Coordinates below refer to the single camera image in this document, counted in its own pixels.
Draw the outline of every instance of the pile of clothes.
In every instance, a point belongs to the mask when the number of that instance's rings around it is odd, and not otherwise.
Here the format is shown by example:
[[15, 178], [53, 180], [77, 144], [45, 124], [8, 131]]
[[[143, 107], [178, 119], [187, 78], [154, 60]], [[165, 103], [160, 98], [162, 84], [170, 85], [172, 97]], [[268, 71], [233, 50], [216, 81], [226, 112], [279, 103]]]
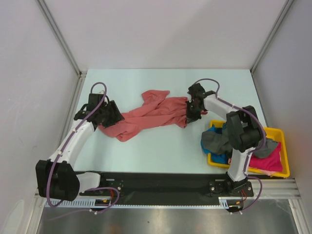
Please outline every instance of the pile of clothes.
[[[226, 123], [222, 128], [212, 128], [201, 135], [201, 147], [204, 153], [211, 154], [211, 159], [215, 163], [230, 164], [233, 148], [229, 143], [229, 134]], [[266, 138], [266, 145], [253, 153], [249, 167], [257, 168], [262, 173], [271, 176], [276, 172], [283, 171], [281, 163], [281, 143]]]

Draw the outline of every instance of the magenta cloth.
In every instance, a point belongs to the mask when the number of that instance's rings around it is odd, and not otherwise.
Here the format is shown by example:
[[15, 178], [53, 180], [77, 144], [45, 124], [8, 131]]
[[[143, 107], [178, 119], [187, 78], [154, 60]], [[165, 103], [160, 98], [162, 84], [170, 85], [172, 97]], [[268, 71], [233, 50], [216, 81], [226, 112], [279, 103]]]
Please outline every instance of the magenta cloth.
[[144, 103], [128, 113], [122, 113], [125, 120], [117, 124], [98, 128], [109, 137], [127, 141], [143, 129], [176, 124], [186, 127], [187, 97], [167, 97], [170, 91], [149, 90], [142, 94]]
[[281, 142], [278, 143], [277, 148], [267, 158], [257, 158], [252, 155], [249, 167], [254, 167], [260, 170], [270, 172], [282, 172], [283, 165], [281, 163]]

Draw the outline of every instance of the blue cloth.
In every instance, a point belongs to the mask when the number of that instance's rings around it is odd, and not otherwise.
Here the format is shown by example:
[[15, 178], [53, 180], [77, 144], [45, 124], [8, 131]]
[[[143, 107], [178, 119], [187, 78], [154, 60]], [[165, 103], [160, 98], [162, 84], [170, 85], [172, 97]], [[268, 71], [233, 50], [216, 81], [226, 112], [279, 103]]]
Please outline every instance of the blue cloth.
[[[215, 125], [213, 125], [210, 129], [207, 131], [212, 131], [218, 134], [222, 134], [222, 130], [226, 128], [226, 124], [224, 123], [222, 128], [216, 128]], [[205, 149], [203, 146], [203, 142], [200, 141], [201, 148], [203, 149], [205, 154], [211, 154], [211, 160], [215, 163], [221, 163], [221, 164], [228, 164], [228, 157], [226, 154], [216, 155], [211, 153], [209, 150]]]

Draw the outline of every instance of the white wall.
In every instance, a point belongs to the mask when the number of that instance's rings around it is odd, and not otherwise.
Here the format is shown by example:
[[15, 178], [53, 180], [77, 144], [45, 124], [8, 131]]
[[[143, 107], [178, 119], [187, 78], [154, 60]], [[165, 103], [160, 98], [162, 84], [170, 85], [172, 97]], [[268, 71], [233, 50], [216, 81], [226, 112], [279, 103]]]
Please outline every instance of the white wall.
[[250, 69], [285, 0], [46, 0], [81, 69]]
[[291, 176], [312, 217], [312, 1], [298, 0], [255, 73], [269, 125], [285, 132]]
[[0, 31], [0, 233], [11, 234], [5, 220], [24, 200], [21, 233], [35, 165], [58, 146], [77, 76], [34, 0], [1, 1]]

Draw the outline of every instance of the red cloth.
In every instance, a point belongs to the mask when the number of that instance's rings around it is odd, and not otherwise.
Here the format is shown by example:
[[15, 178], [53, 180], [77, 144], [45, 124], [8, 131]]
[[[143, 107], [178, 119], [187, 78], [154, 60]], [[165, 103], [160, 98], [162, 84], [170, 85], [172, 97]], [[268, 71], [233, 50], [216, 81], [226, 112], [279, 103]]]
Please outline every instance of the red cloth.
[[122, 113], [125, 120], [117, 124], [98, 128], [109, 137], [127, 141], [143, 129], [176, 124], [186, 127], [187, 97], [169, 97], [170, 91], [149, 90], [142, 94], [144, 103], [128, 113]]
[[283, 165], [281, 163], [281, 142], [278, 143], [277, 148], [266, 158], [257, 158], [252, 155], [249, 167], [258, 168], [271, 172], [282, 172]]

